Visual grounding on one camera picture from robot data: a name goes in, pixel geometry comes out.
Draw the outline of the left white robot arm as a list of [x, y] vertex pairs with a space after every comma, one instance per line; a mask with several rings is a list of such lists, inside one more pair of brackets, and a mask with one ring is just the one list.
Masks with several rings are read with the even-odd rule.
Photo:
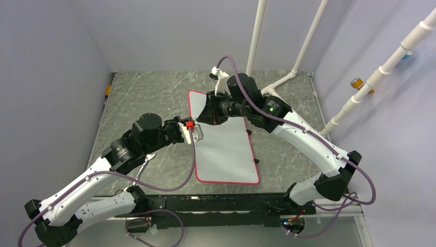
[[80, 231], [107, 218], [145, 214], [149, 200], [142, 190], [145, 183], [137, 178], [118, 195], [96, 203], [90, 199], [106, 185], [128, 179], [132, 170], [146, 166], [159, 149], [177, 143], [193, 145], [203, 137], [192, 118], [164, 121], [157, 114], [143, 114], [73, 182], [45, 200], [25, 204], [38, 239], [43, 246], [64, 246]]

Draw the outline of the red framed whiteboard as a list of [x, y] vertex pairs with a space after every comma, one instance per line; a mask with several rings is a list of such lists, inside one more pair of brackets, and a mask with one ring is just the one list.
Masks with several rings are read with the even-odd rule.
[[195, 143], [195, 176], [202, 183], [259, 184], [259, 172], [243, 118], [218, 126], [198, 124], [203, 139]]

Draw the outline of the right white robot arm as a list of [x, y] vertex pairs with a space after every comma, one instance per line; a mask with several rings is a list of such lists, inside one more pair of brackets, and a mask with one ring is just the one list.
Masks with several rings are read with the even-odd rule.
[[229, 118], [245, 117], [252, 125], [287, 141], [311, 161], [320, 172], [294, 183], [286, 191], [284, 209], [297, 213], [304, 204], [328, 199], [339, 201], [347, 190], [361, 155], [334, 147], [296, 111], [277, 96], [263, 96], [254, 78], [244, 73], [229, 76], [216, 69], [209, 74], [215, 89], [206, 94], [205, 107], [196, 118], [200, 123], [218, 126]]

